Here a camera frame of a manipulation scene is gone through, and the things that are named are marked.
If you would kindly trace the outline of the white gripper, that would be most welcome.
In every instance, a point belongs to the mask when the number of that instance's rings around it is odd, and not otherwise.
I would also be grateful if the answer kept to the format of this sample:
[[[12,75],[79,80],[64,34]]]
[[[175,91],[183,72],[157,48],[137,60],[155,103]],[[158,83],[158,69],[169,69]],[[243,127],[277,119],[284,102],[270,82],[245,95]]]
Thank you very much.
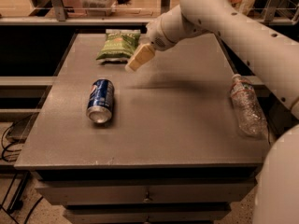
[[[155,56],[155,50],[165,51],[173,48],[185,38],[197,37],[206,33],[206,29],[189,22],[182,15],[180,5],[177,5],[148,23],[149,43],[140,44],[137,47],[134,55],[125,65],[125,70],[135,72]]]

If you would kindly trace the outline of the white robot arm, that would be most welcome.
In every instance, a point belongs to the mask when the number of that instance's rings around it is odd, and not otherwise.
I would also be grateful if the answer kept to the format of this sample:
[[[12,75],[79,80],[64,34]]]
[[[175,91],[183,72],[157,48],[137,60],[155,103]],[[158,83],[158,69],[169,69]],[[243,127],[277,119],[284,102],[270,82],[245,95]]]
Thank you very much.
[[[149,42],[137,48],[126,70],[137,70],[157,50],[212,32],[299,119],[298,42],[237,12],[228,0],[180,0],[147,29]],[[299,224],[299,125],[281,135],[264,160],[252,224]]]

